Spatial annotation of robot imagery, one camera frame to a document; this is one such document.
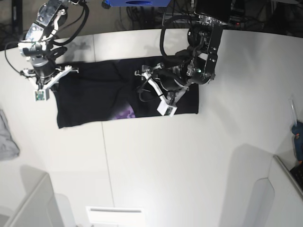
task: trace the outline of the gray cloth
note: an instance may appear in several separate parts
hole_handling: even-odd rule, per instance
[[[8,121],[0,110],[0,161],[18,157],[20,150],[9,132]]]

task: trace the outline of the blue box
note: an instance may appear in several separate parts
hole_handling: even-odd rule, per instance
[[[132,1],[132,0],[109,0],[111,6],[159,6],[167,7],[170,0],[144,0],[144,1]]]

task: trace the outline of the black cable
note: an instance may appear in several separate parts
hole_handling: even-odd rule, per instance
[[[142,98],[142,92],[141,92],[141,93],[139,93],[139,99],[140,99],[141,102],[147,103],[147,102],[151,102],[151,101],[153,101],[153,100],[156,100],[156,99],[160,98],[160,97],[163,96],[163,95],[164,95],[164,94],[162,93],[162,95],[159,95],[159,96],[157,96],[157,97],[155,97],[155,98],[152,98],[152,99],[149,99],[149,100],[144,100],[144,99]]]
[[[192,23],[191,16],[190,16],[189,10],[188,10],[188,4],[186,4],[186,10],[187,10],[187,15],[189,16],[190,28],[193,29],[193,23]]]
[[[25,76],[24,74],[22,74],[21,73],[21,71],[18,71],[14,66],[12,66],[12,64],[9,62],[9,60],[8,60],[8,57],[7,57],[7,55],[6,55],[6,50],[7,50],[7,47],[8,47],[8,45],[10,45],[10,44],[17,44],[17,43],[19,43],[18,41],[12,41],[12,42],[8,42],[7,44],[5,44],[5,47],[4,47],[4,56],[5,56],[5,59],[6,59],[6,61],[8,62],[8,64],[10,65],[10,67],[14,70],[14,71],[16,71],[19,75],[21,75],[21,76],[24,76],[24,77],[26,77],[26,78],[31,78],[31,77],[28,77],[28,76]]]
[[[60,56],[64,55],[67,52],[67,47],[61,46],[59,48],[51,50],[48,54],[45,55],[47,59],[56,60]]]
[[[177,13],[181,13],[181,14],[182,14],[182,12],[181,12],[180,10],[175,9],[175,11],[176,11]]]
[[[65,46],[66,44],[69,44],[71,41],[74,40],[74,38],[76,38],[76,36],[81,32],[82,28],[84,27],[84,25],[86,24],[87,19],[89,18],[89,7],[87,6],[87,4],[85,2],[79,3],[80,6],[82,6],[84,8],[84,19],[81,23],[81,25],[79,26],[79,28],[76,30],[76,32],[65,42],[63,43],[58,43],[54,40],[51,41],[52,44],[56,45],[56,46]]]
[[[124,31],[127,31],[127,29],[124,27],[122,22],[122,14],[121,14],[121,7],[119,7],[119,16],[120,16],[120,24]]]
[[[180,8],[180,5],[179,5],[179,3],[178,3],[178,0],[175,0],[176,1],[176,4],[177,4],[177,7],[178,7],[178,9],[179,9],[179,11],[181,11],[181,8]]]
[[[148,77],[147,80],[146,80],[146,81],[137,89],[137,92],[139,93],[139,99],[140,99],[140,101],[142,101],[142,102],[150,102],[150,101],[153,101],[153,100],[155,100],[155,99],[157,99],[157,98],[160,98],[161,96],[164,95],[164,94],[162,93],[162,95],[159,95],[159,96],[157,96],[157,97],[155,97],[155,98],[152,98],[152,99],[150,99],[150,100],[144,100],[144,99],[142,99],[143,90],[144,90],[146,84],[148,83],[148,81],[149,81],[153,76],[155,76],[155,74],[152,74],[150,77]]]
[[[69,25],[67,25],[67,26],[65,26],[65,27],[63,27],[63,28],[61,28],[61,29],[56,33],[56,35],[57,35],[58,33],[60,33],[61,31],[65,30],[65,29],[67,29],[68,27],[70,27],[70,26],[74,25],[75,23],[77,23],[77,22],[81,19],[81,17],[83,16],[83,14],[84,14],[84,7],[83,7],[83,9],[82,9],[82,12],[81,12],[80,17],[78,17],[74,22],[71,22]]]
[[[186,85],[186,81],[182,80],[180,77],[178,77],[176,74],[165,70],[165,69],[159,69],[159,70],[155,70],[153,72],[154,74],[158,74],[158,75],[163,75],[166,77],[170,77],[172,79],[174,79],[175,81],[177,81],[180,85],[185,86]]]
[[[178,16],[171,17],[170,19],[168,19],[167,21],[164,22],[164,25],[161,30],[161,36],[160,36],[160,51],[161,51],[163,58],[166,59],[167,61],[175,62],[175,63],[182,63],[184,60],[177,56],[168,56],[164,50],[164,37],[165,37],[165,31],[166,31],[168,25],[170,23],[172,23],[173,21],[184,20],[184,19],[190,20],[188,15],[178,15]]]
[[[172,13],[171,13],[171,16],[172,16],[172,17],[174,16],[175,6],[176,6],[176,0],[173,0]]]
[[[128,18],[132,21],[132,29],[134,30],[134,20],[132,18],[132,11],[130,7],[126,7],[126,13],[128,15]]]

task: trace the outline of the black fabric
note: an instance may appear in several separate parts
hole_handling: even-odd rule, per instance
[[[157,111],[159,98],[150,102],[139,100],[136,89],[142,81],[140,76],[134,75],[142,65],[156,66],[159,62],[169,65],[162,57],[70,64],[77,66],[79,73],[69,73],[61,78],[55,92],[59,128],[107,121],[128,105],[134,110],[135,117],[160,116]],[[198,85],[190,87],[177,107],[176,114],[198,113]]]

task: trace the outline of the white table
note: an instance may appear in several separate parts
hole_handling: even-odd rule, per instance
[[[186,35],[167,31],[166,52],[186,48]],[[159,40],[160,30],[77,37],[74,54],[60,61],[157,56]],[[272,154],[289,167],[294,161],[288,99],[303,118],[303,40],[224,31],[218,55],[215,80],[200,89],[198,115],[58,130],[54,96],[35,103],[30,83],[1,52],[0,108],[21,154],[0,163],[0,206],[13,210],[24,197],[20,167],[27,165],[50,173],[84,227],[85,206],[142,207],[150,227],[241,226],[252,184],[268,176]],[[8,57],[18,69],[30,67],[17,49]],[[229,192],[239,199],[229,201]]]

